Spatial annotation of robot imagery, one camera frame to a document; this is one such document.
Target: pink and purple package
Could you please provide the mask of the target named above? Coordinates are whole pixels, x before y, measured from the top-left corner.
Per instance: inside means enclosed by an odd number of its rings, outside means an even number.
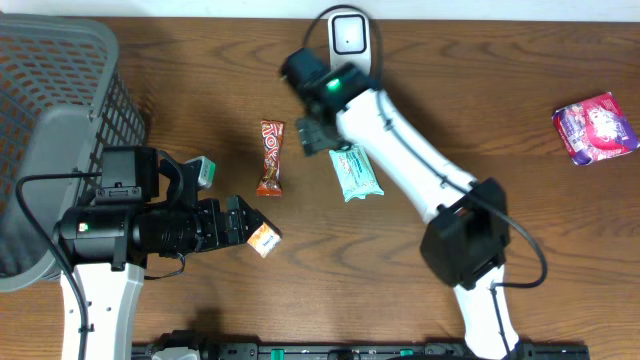
[[[576,165],[589,165],[640,147],[636,134],[611,93],[556,111],[553,125]]]

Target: wood grain surface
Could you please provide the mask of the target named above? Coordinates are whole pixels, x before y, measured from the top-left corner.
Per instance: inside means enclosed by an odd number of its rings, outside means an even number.
[[[423,342],[464,336],[451,289],[421,259],[425,225],[376,168],[385,195],[344,203],[327,154],[305,158],[302,107],[278,67],[308,21],[100,19],[121,46],[120,71],[148,116],[149,145],[217,164],[213,190],[243,196],[284,232],[266,258],[248,246],[189,258],[146,283],[136,341],[174,329],[264,342]],[[384,21],[386,87],[439,150],[479,179],[495,177],[509,211],[535,235],[549,278],[508,290],[516,331],[584,342],[593,359],[640,352],[640,155],[573,165],[551,124],[561,106],[611,91],[640,130],[640,25]],[[326,54],[326,30],[313,43]],[[259,121],[287,123],[284,196],[257,198]],[[514,235],[507,279],[539,265]],[[178,264],[151,258],[149,273]],[[0,359],[57,359],[58,284],[0,294]]]

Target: snack wrapper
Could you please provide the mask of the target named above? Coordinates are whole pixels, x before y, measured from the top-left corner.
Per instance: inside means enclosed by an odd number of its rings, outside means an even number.
[[[640,147],[611,93],[564,107],[552,119],[576,165],[589,165]]]
[[[280,240],[282,240],[280,235],[273,231],[267,223],[264,223],[251,235],[247,243],[256,249],[258,254],[264,259],[269,255],[271,250],[276,247]]]
[[[264,175],[258,183],[258,196],[282,196],[280,186],[280,149],[284,137],[284,123],[280,121],[261,122],[264,142]]]
[[[384,195],[362,145],[353,145],[348,150],[329,151],[336,169],[344,202],[354,197],[364,199],[369,194]]]

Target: plastic basket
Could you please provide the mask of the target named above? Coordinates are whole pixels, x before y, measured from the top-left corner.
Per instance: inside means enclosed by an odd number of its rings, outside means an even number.
[[[105,146],[146,139],[117,71],[118,55],[113,33],[95,21],[0,14],[0,292],[58,273],[17,209],[16,181],[101,171]],[[25,198],[52,230],[99,179],[44,183],[25,187]]]

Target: white wall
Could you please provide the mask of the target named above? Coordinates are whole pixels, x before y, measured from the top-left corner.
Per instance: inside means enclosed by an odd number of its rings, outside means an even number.
[[[0,11],[79,16],[312,18],[338,3],[375,18],[640,21],[640,0],[0,0]]]

